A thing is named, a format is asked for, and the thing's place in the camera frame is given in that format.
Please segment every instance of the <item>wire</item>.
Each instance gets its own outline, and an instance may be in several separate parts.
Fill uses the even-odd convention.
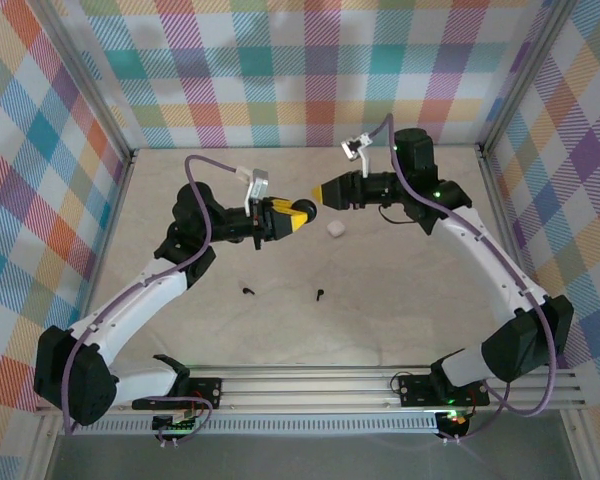
[[[204,420],[202,422],[200,422],[200,425],[198,425],[196,428],[194,428],[191,431],[191,433],[188,433],[184,437],[178,439],[177,442],[174,442],[173,443],[174,447],[177,447],[177,445],[179,443],[186,443],[189,440],[191,440],[196,433],[198,433],[200,430],[202,430],[204,428],[204,426],[207,424],[207,422],[211,418],[211,414],[213,413],[213,405],[211,404],[211,402],[209,400],[207,400],[206,398],[202,398],[202,397],[146,397],[146,400],[151,400],[151,401],[155,401],[155,402],[193,402],[193,403],[202,403],[204,406],[206,406],[208,408],[208,412],[209,413],[207,413],[207,416],[204,418]],[[160,440],[160,442],[162,443],[162,445],[165,445],[166,441],[162,437],[162,432],[163,431],[164,431],[163,428],[161,428],[161,429],[158,430],[158,439]]]
[[[391,389],[391,391],[397,395],[400,395],[400,392],[398,390],[395,390],[393,388],[393,381],[398,377],[398,375],[400,375],[401,373],[404,373],[405,375],[413,375],[412,373],[409,372],[398,372],[396,373],[393,377],[391,377],[391,380],[389,380],[389,388]]]
[[[400,168],[400,165],[398,163],[398,156],[397,156],[396,150],[395,150],[395,138],[394,138],[395,126],[394,126],[394,122],[393,122],[393,114],[388,113],[387,116],[385,117],[384,121],[380,125],[380,127],[384,128],[385,124],[388,126],[388,130],[389,130],[389,154],[391,155],[391,163],[392,163],[393,168],[395,169],[396,173],[398,174],[398,179],[400,180],[400,183],[402,184],[404,189],[407,191],[407,193],[409,195],[411,195],[418,202],[420,202],[428,207],[431,207],[435,210],[438,210],[439,212],[442,212],[445,215],[447,215],[449,218],[455,220],[458,224],[462,225],[464,228],[469,230],[469,232],[471,232],[476,237],[476,239],[479,239],[479,241],[484,243],[484,245],[487,247],[487,249],[494,255],[494,257],[498,260],[498,262],[502,265],[502,267],[507,271],[509,276],[514,280],[514,282],[516,283],[518,288],[520,288],[520,291],[524,292],[525,298],[531,304],[534,311],[538,315],[538,318],[540,319],[540,323],[542,325],[542,330],[544,331],[544,334],[546,337],[547,349],[549,351],[549,376],[547,378],[547,386],[545,388],[544,395],[542,396],[542,399],[540,400],[538,405],[536,405],[534,408],[532,408],[530,410],[523,410],[523,409],[516,408],[513,405],[511,405],[510,403],[508,403],[507,400],[505,398],[501,397],[500,394],[498,394],[495,390],[493,390],[493,388],[491,388],[486,381],[484,382],[484,385],[485,385],[485,388],[487,389],[487,391],[491,395],[493,395],[495,398],[497,398],[501,403],[503,403],[504,406],[509,411],[516,413],[518,415],[524,416],[524,417],[532,417],[534,415],[539,414],[549,404],[549,400],[551,399],[551,395],[553,394],[553,389],[554,389],[555,382],[556,382],[556,369],[557,369],[556,346],[555,346],[555,342],[553,341],[553,333],[551,332],[551,327],[549,325],[549,321],[547,320],[546,315],[542,311],[542,308],[536,301],[535,297],[529,291],[529,288],[527,287],[527,284],[525,283],[525,281],[520,277],[520,275],[518,275],[518,272],[511,265],[510,261],[505,258],[505,256],[500,252],[498,247],[488,238],[488,236],[482,235],[482,232],[478,228],[476,228],[471,222],[466,220],[461,215],[458,215],[456,212],[448,209],[447,207],[445,207],[443,205],[440,205],[436,202],[433,202],[433,201],[423,197],[422,195],[418,194],[413,189],[413,187],[411,187],[411,185],[409,185],[409,182],[405,178],[404,173],[402,172],[402,169]],[[380,127],[377,128],[376,130],[374,130],[372,133],[374,135],[377,135],[377,133],[381,130]]]
[[[409,223],[416,223],[413,220],[408,220],[406,222],[397,222],[396,220],[391,220],[389,217],[386,217],[384,213],[382,213],[382,205],[378,205],[378,213],[382,218],[384,218],[391,225],[407,225]]]
[[[509,398],[509,393],[511,393],[511,384],[507,383],[507,386],[504,389],[504,397],[503,397],[505,400],[507,400]],[[469,438],[473,438],[478,433],[491,427],[491,425],[494,424],[494,422],[500,416],[500,414],[502,413],[503,410],[504,410],[504,403],[500,402],[500,405],[498,405],[497,410],[495,412],[493,412],[493,415],[491,415],[487,420],[485,420],[480,425],[478,425],[478,428],[476,428],[474,431],[472,431],[471,433],[468,433],[467,435],[462,437],[463,441],[467,440]]]
[[[203,398],[202,394],[198,390],[194,390],[192,393],[196,397]],[[196,414],[196,402],[193,402],[192,407],[193,407],[193,412],[192,413],[193,413],[194,417],[199,417],[200,415],[202,415],[202,412],[204,411],[204,405],[200,407],[200,410],[198,410],[197,414]]]
[[[198,202],[200,211],[202,212],[202,219],[204,221],[205,238],[202,243],[202,246],[200,247],[200,250],[198,250],[193,256],[191,256],[184,262],[182,262],[178,265],[175,265],[174,267],[169,268],[162,273],[157,273],[155,275],[152,275],[149,278],[147,278],[144,282],[138,282],[134,285],[131,285],[128,289],[126,289],[120,295],[118,295],[118,297],[113,299],[106,307],[104,307],[102,309],[102,311],[96,316],[95,320],[91,323],[91,325],[89,325],[85,329],[85,331],[82,333],[82,335],[80,335],[80,337],[76,341],[75,345],[71,349],[71,352],[69,352],[69,356],[67,357],[67,361],[64,365],[64,370],[62,372],[62,383],[60,384],[60,403],[61,403],[61,407],[62,407],[62,418],[63,418],[63,423],[64,423],[65,435],[71,435],[78,425],[78,422],[74,422],[73,425],[71,425],[71,416],[69,413],[69,379],[71,377],[71,368],[73,367],[73,364],[75,362],[78,350],[84,344],[84,342],[87,340],[87,338],[89,338],[89,335],[91,335],[91,333],[93,332],[91,327],[100,325],[102,322],[104,322],[107,315],[109,315],[117,306],[122,304],[122,302],[124,302],[128,297],[130,297],[132,294],[136,293],[138,290],[146,288],[147,286],[149,286],[151,283],[155,282],[156,280],[166,277],[167,275],[171,275],[174,272],[180,271],[183,268],[185,268],[185,267],[191,265],[192,263],[194,263],[195,261],[197,261],[204,254],[204,252],[209,247],[209,244],[211,243],[211,234],[212,234],[211,218],[209,217],[209,211],[207,210],[204,200],[202,199],[200,190],[198,190],[198,186],[196,185],[196,182],[193,179],[193,175],[191,174],[191,162],[193,160],[201,160],[210,165],[216,166],[218,168],[222,168],[223,170],[227,170],[228,172],[232,172],[232,173],[236,172],[235,168],[225,165],[223,163],[217,162],[215,160],[211,160],[210,158],[204,157],[202,155],[189,155],[187,158],[185,158],[184,170],[187,174],[189,184],[191,185],[191,190],[193,190],[193,195],[196,198],[196,201]],[[168,401],[169,398],[170,397],[164,397],[164,400]]]
[[[471,397],[471,401],[473,403],[473,409],[471,410],[471,416],[476,414],[476,405],[478,401],[476,400],[476,394],[473,393],[473,390],[469,390],[469,396]]]

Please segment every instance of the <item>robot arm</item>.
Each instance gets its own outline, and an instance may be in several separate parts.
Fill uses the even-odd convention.
[[[433,141],[422,129],[406,129],[395,133],[397,166],[409,185],[420,196],[459,214],[470,226],[458,222],[413,198],[403,187],[396,172],[345,173],[313,190],[314,197],[336,210],[365,208],[367,204],[383,207],[399,203],[406,215],[418,223],[427,235],[438,239],[465,264],[471,277],[489,296],[498,329],[479,345],[441,358],[431,366],[429,381],[439,400],[446,403],[458,388],[497,377],[505,382],[547,363],[549,351],[540,319],[529,301],[529,294],[541,306],[553,333],[556,353],[562,353],[573,316],[573,307],[564,296],[550,298],[547,292],[527,278],[491,238],[471,199],[452,181],[438,178],[434,162]],[[343,148],[351,159],[369,142],[349,139]],[[368,157],[360,153],[365,160]],[[509,261],[510,268],[525,280],[526,291],[520,291],[511,273],[489,250],[483,237],[495,244],[497,251]]]
[[[208,185],[196,183],[211,220],[212,242],[238,243],[251,237],[259,250],[262,242],[280,240],[315,218],[313,202],[265,197],[267,182],[253,183],[256,186],[250,185],[245,207],[228,209],[213,198]],[[195,262],[181,269],[174,268],[200,250],[206,231],[202,211],[190,185],[178,192],[173,216],[174,222],[154,252],[155,258],[121,294],[129,292],[129,287],[134,285],[142,285],[142,288],[124,296],[116,295],[68,330],[50,327],[39,339],[34,390],[61,408],[62,376],[65,365],[70,363],[69,354],[90,330],[71,364],[68,385],[69,414],[82,425],[95,422],[112,405],[148,396],[192,394],[187,391],[188,369],[169,357],[156,355],[146,363],[124,368],[115,362],[129,339],[162,307],[190,289],[216,258],[209,247]],[[166,270],[173,271],[148,282]],[[95,325],[94,319],[107,308],[110,311]]]

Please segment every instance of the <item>black cable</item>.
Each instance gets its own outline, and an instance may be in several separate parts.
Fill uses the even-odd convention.
[[[404,374],[404,375],[413,375],[412,373],[409,373],[409,372],[398,372],[393,377],[391,377],[391,380],[389,380],[389,388],[396,395],[400,395],[400,392],[398,390],[395,390],[393,388],[393,381],[398,377],[398,375],[401,375],[401,374]]]
[[[382,218],[384,218],[391,225],[406,225],[408,223],[416,223],[413,220],[409,220],[408,222],[396,222],[395,220],[391,220],[389,217],[385,216],[384,213],[382,213],[382,205],[378,205],[378,213],[380,214],[380,216]]]

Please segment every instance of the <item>plaid wall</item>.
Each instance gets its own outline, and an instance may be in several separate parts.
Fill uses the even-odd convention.
[[[600,440],[600,0],[582,0],[495,149],[526,267],[574,303],[566,357]]]
[[[78,318],[121,171],[24,0],[1,0],[0,480],[35,433],[37,338]]]
[[[170,148],[330,146],[388,111],[475,143],[551,0],[54,4],[128,142]]]

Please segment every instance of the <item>metal frame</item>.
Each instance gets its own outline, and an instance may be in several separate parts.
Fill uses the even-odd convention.
[[[118,188],[118,194],[116,196],[113,208],[111,209],[111,218],[109,219],[107,228],[104,231],[104,238],[102,239],[102,245],[99,249],[100,255],[96,259],[96,264],[93,269],[93,278],[89,283],[89,286],[87,287],[87,293],[85,295],[82,308],[80,309],[80,318],[84,318],[93,310],[91,308],[93,296],[95,294],[96,287],[100,282],[100,277],[102,277],[102,265],[104,265],[104,262],[107,259],[107,255],[109,254],[109,248],[111,247],[111,242],[113,240],[116,227],[118,226],[120,213],[122,212],[124,200],[127,197],[127,191],[129,190],[129,184],[131,183],[131,175],[133,175],[133,170],[136,165],[136,158],[137,151],[132,154],[129,161],[123,167],[122,175],[120,177],[120,187]]]
[[[196,377],[221,377],[222,403],[209,427],[201,434],[352,435],[370,433],[435,433],[435,413],[446,408],[402,408],[389,381],[396,372],[428,373],[425,367],[197,367]],[[537,404],[547,381],[540,368],[515,382],[510,401],[525,408]],[[500,393],[502,382],[492,386]],[[478,407],[488,412],[496,407]],[[559,370],[550,409],[569,418],[581,418],[586,408],[575,374]],[[77,435],[147,435],[155,414],[176,411],[135,411],[130,405],[112,410],[95,424],[78,429]],[[40,428],[26,477],[43,480],[52,461],[53,446],[62,435],[61,412],[44,405],[37,415]],[[596,479],[600,477],[583,476]]]
[[[479,141],[483,139],[482,131],[485,123],[487,122],[487,118],[489,118],[491,109],[493,108],[496,100],[498,100],[502,86],[508,80],[510,81],[509,74],[511,67],[518,58],[520,49],[527,39],[527,33],[530,31],[536,17],[538,16],[538,13],[542,9],[543,2],[544,0],[528,0],[526,2],[527,4],[525,6],[524,13],[521,15],[518,23],[516,24],[514,33],[510,39],[510,42],[507,44],[507,49],[505,50],[500,61],[500,66],[493,73],[492,81],[490,82],[489,87],[485,90],[480,112],[475,118],[473,126],[469,130],[467,142]]]
[[[124,203],[134,167],[134,152],[98,91],[71,37],[63,28],[55,9],[48,0],[28,0],[28,3],[51,38],[77,87],[94,110],[96,118],[113,142],[114,147],[126,159],[120,190],[103,241],[103,254],[95,266],[94,280],[87,293],[84,309],[88,310],[94,286],[98,283],[101,275],[101,264],[106,257]],[[540,37],[530,50],[527,56],[528,60],[521,68],[505,104],[496,118],[493,128],[487,135],[483,149],[477,150],[480,169],[495,213],[503,246],[519,265],[522,265],[522,256],[514,241],[513,232],[506,221],[503,201],[497,189],[488,157],[502,137],[506,126],[575,4],[576,0],[556,2]],[[354,427],[334,427],[326,430],[324,424],[318,425],[317,430],[313,424],[314,427],[311,430],[320,431],[321,434],[329,433],[329,431],[333,434],[351,434],[396,431],[396,429],[402,433],[434,431],[435,429],[430,423],[431,415],[441,410],[401,408],[398,396],[389,388],[388,382],[394,373],[405,369],[411,373],[428,372],[428,369],[423,367],[397,366],[194,368],[196,376],[223,378],[223,403],[218,411],[214,412],[218,423],[211,424],[208,429],[205,429],[206,431],[203,430],[201,433],[271,434],[283,431],[285,434],[291,432],[306,434],[307,432],[303,430],[304,427],[294,427],[290,430],[289,423],[285,423],[291,421],[290,419],[297,420],[298,418],[329,418],[334,422],[333,425],[336,425],[335,422],[341,419],[358,422],[354,423]],[[535,405],[544,391],[546,375],[546,369],[539,369],[519,379],[512,389],[511,403],[521,408]],[[493,386],[502,393],[504,388],[502,382],[493,382]],[[600,479],[600,450],[593,435],[591,418],[586,410],[582,391],[573,372],[559,371],[556,391],[549,408],[561,411],[582,477]],[[147,419],[150,419],[154,413],[138,413],[131,410],[130,406],[122,406],[107,414],[94,426],[80,430],[79,434],[147,434],[149,433]],[[39,418],[38,431],[26,468],[21,469],[21,478],[43,480],[52,461],[57,437],[62,434],[62,418],[60,412],[50,406],[41,406],[37,415]],[[267,424],[267,426],[253,423],[264,417],[268,421],[274,418],[275,422]]]
[[[540,67],[544,63],[545,58],[547,58],[553,43],[562,30],[565,22],[569,19],[569,15],[571,15],[578,0],[564,0],[553,3],[554,6],[549,12],[538,39],[529,49],[526,60],[517,74],[514,84],[511,87],[511,91],[507,95],[498,116],[493,122],[491,130],[485,138],[484,151],[486,152],[487,157],[498,144],[500,138],[502,138],[505,129],[513,118],[520,102],[522,102],[529,86],[535,80]]]
[[[78,90],[93,110],[113,146],[126,161],[130,161],[133,157],[133,148],[127,143],[118,122],[116,122],[111,110],[109,110],[104,98],[98,91],[95,80],[82,61],[80,51],[76,48],[71,36],[62,26],[62,20],[55,8],[49,3],[49,0],[27,0],[27,3],[31,10],[33,10],[44,31],[49,35],[49,39],[58,51],[58,55],[62,59],[67,71],[71,74]]]

